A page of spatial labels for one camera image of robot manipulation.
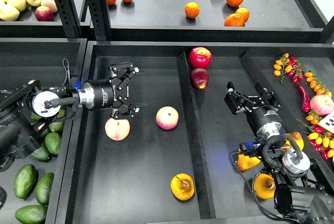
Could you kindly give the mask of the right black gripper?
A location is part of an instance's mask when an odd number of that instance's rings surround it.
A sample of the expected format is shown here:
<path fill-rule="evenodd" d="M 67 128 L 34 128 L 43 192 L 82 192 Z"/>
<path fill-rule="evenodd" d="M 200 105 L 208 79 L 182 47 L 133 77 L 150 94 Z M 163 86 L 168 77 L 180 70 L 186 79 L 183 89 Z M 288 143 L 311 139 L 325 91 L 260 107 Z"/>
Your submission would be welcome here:
<path fill-rule="evenodd" d="M 233 83 L 227 83 L 224 101 L 232 114 L 245 112 L 246 119 L 254 135 L 258 138 L 270 138 L 280 135 L 282 120 L 277 111 L 282 108 L 273 91 L 269 91 L 260 82 L 255 83 L 257 96 L 246 96 L 237 92 Z"/>

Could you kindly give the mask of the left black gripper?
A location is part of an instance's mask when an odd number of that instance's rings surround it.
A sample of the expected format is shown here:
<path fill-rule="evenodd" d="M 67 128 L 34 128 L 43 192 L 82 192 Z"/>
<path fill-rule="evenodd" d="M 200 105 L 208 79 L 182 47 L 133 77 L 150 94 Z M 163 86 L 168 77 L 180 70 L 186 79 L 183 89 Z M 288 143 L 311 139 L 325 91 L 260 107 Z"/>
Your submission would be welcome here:
<path fill-rule="evenodd" d="M 111 118 L 133 119 L 146 103 L 128 101 L 128 83 L 139 72 L 133 63 L 109 66 L 111 78 L 87 80 L 83 85 L 83 105 L 88 109 L 112 108 Z"/>

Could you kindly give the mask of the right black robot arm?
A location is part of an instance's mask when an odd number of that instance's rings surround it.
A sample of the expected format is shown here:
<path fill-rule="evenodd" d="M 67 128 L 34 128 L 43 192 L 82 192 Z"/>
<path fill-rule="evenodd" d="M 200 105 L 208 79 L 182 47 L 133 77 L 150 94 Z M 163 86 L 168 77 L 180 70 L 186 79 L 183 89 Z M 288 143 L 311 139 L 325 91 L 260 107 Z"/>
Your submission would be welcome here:
<path fill-rule="evenodd" d="M 264 165 L 261 174 L 274 180 L 274 208 L 277 216 L 259 206 L 269 219 L 288 223 L 333 223 L 333 185 L 326 181 L 320 166 L 301 151 L 292 136 L 283 133 L 281 109 L 274 92 L 260 83 L 255 84 L 257 95 L 246 96 L 236 91 L 232 82 L 227 84 L 224 101 L 236 115 L 244 113 L 255 135 L 252 142 L 240 144 L 237 155 L 256 157 Z"/>

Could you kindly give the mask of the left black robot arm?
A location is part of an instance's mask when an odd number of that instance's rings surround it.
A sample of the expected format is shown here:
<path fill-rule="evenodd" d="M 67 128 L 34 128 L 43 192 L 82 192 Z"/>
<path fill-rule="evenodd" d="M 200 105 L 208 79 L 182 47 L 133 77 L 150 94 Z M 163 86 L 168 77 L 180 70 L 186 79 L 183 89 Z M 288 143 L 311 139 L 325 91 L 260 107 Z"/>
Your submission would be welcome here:
<path fill-rule="evenodd" d="M 139 72 L 133 63 L 109 67 L 110 78 L 87 80 L 82 87 L 70 79 L 69 61 L 63 59 L 66 72 L 61 86 L 45 87 L 31 80 L 9 92 L 1 101 L 1 171 L 6 171 L 18 158 L 39 149 L 41 135 L 51 124 L 75 116 L 78 108 L 110 109 L 115 120 L 132 119 L 139 107 L 128 101 L 130 80 Z"/>

